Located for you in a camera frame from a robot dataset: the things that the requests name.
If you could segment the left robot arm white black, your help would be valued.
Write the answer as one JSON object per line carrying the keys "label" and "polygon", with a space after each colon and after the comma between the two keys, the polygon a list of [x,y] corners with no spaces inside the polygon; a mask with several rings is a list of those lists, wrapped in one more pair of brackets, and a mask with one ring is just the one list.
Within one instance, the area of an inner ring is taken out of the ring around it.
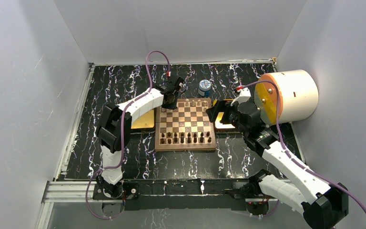
{"label": "left robot arm white black", "polygon": [[175,109],[179,91],[184,84],[182,77],[171,76],[127,102],[104,107],[96,130],[103,168],[96,181],[109,197],[119,198],[123,193],[121,166],[125,147],[130,141],[132,124],[154,108]]}

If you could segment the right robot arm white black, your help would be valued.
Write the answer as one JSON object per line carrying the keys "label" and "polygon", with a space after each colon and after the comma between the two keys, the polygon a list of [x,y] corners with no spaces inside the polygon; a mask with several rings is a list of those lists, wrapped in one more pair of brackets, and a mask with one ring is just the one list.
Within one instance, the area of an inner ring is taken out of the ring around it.
{"label": "right robot arm white black", "polygon": [[206,110],[210,122],[223,113],[222,124],[238,130],[246,145],[264,160],[272,163],[291,182],[286,183],[262,169],[250,177],[245,188],[260,198],[264,194],[277,198],[300,213],[313,229],[330,229],[348,215],[348,195],[341,184],[330,185],[308,173],[306,165],[282,146],[279,136],[266,127],[261,111],[247,88],[232,101],[218,100]]}

